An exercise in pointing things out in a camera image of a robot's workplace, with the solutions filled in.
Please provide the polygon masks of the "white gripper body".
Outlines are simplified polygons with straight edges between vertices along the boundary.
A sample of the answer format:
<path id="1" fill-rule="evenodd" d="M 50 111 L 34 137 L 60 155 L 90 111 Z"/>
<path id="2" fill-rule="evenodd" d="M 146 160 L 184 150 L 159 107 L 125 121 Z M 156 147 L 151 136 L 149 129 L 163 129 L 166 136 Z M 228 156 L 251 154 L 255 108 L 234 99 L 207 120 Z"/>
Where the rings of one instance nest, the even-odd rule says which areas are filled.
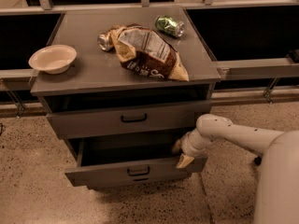
<path id="1" fill-rule="evenodd" d="M 198 157 L 204 153 L 207 146 L 207 139 L 203 137 L 196 129 L 185 133 L 181 139 L 182 152 L 190 157 Z"/>

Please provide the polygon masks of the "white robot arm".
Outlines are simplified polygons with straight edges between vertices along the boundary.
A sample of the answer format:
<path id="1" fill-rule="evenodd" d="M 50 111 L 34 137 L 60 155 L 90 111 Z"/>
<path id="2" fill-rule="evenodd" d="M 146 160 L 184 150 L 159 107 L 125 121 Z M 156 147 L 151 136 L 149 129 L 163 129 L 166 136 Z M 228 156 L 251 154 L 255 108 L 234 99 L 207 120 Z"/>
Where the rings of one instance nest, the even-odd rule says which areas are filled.
<path id="1" fill-rule="evenodd" d="M 205 147 L 226 140 L 262 157 L 253 224 L 299 224 L 299 131 L 274 131 L 236 125 L 205 114 L 174 144 L 187 167 Z"/>

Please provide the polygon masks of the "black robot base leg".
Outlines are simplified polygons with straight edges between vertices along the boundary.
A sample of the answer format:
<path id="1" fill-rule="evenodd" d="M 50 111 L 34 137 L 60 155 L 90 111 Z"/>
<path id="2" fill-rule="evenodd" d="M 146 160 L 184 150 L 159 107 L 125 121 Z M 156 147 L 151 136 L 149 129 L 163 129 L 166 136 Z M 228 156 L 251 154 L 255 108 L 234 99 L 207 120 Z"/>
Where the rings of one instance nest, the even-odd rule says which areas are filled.
<path id="1" fill-rule="evenodd" d="M 262 158 L 257 156 L 253 161 L 256 166 L 260 166 L 262 163 Z"/>

